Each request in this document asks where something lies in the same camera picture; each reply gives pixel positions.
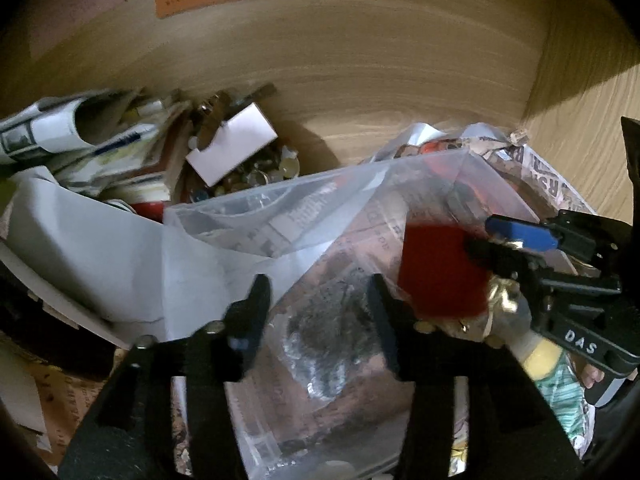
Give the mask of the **person's right hand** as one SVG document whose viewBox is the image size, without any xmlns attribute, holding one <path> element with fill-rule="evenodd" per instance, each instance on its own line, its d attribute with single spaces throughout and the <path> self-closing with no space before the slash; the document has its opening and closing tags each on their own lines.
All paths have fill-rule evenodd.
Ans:
<svg viewBox="0 0 640 480">
<path fill-rule="evenodd" d="M 586 389 L 591 389 L 594 385 L 600 384 L 604 376 L 605 374 L 602 370 L 599 370 L 591 364 L 585 364 L 579 372 L 580 381 Z"/>
</svg>

